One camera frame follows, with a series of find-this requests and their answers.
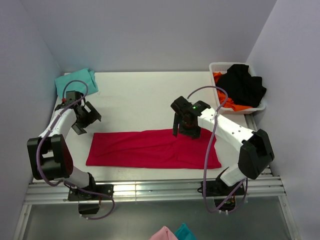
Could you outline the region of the red t-shirt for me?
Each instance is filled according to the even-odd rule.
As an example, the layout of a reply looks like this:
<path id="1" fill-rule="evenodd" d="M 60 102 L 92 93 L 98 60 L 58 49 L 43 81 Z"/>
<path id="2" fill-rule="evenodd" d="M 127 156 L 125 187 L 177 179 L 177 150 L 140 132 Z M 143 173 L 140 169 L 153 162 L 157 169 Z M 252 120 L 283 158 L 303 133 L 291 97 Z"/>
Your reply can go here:
<path id="1" fill-rule="evenodd" d="M 200 137 L 171 129 L 94 133 L 87 166 L 148 169 L 198 169 L 204 167 L 212 133 L 202 129 Z"/>

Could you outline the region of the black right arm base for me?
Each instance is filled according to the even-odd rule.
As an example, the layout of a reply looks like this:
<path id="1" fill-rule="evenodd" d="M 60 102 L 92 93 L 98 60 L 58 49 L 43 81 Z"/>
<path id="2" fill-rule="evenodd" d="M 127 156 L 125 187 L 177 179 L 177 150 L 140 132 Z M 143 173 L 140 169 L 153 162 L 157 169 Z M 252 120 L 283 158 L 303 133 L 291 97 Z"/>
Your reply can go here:
<path id="1" fill-rule="evenodd" d="M 202 194 L 204 205 L 209 213 L 232 213 L 236 211 L 241 205 L 245 203 L 248 193 L 248 178 L 241 180 L 233 186 L 227 186 L 224 182 L 216 180 L 207 180 L 200 182 L 200 187 L 197 189 L 198 193 Z M 217 202 L 214 200 L 215 207 L 210 208 L 207 197 L 223 197 Z"/>

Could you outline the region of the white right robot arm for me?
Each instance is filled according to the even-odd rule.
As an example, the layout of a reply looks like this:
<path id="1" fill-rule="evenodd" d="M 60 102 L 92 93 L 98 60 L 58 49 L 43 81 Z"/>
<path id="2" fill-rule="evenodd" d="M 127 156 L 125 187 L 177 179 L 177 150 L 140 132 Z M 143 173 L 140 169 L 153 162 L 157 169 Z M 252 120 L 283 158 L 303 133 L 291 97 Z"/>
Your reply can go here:
<path id="1" fill-rule="evenodd" d="M 174 111 L 172 134 L 198 139 L 201 130 L 208 130 L 228 142 L 238 153 L 238 162 L 229 166 L 218 181 L 231 187 L 244 179 L 255 180 L 275 159 L 266 131 L 253 131 L 219 114 L 209 104 L 199 100 L 189 102 L 183 96 L 170 105 Z"/>

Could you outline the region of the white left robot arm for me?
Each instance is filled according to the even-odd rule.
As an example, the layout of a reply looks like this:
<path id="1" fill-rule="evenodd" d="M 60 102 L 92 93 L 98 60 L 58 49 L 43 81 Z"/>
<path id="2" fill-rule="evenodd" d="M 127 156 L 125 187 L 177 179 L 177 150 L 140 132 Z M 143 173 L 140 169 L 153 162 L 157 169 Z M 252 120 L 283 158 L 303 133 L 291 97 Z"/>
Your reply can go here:
<path id="1" fill-rule="evenodd" d="M 68 91 L 54 111 L 48 127 L 38 137 L 27 141 L 32 175 L 36 180 L 67 181 L 73 186 L 93 191 L 94 177 L 74 166 L 65 138 L 72 129 L 77 135 L 100 121 L 102 116 L 85 100 L 84 94 Z"/>

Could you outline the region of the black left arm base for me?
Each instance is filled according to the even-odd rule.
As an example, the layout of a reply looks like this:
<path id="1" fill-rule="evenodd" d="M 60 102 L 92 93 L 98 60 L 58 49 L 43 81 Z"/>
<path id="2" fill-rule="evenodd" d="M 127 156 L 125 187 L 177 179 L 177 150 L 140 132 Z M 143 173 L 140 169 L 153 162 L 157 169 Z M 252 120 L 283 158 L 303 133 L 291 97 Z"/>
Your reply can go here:
<path id="1" fill-rule="evenodd" d="M 95 186 L 94 192 L 95 194 L 71 188 L 67 200 L 78 202 L 78 212 L 81 215 L 95 215 L 100 210 L 102 200 L 111 200 L 113 197 L 114 185 L 98 184 Z"/>

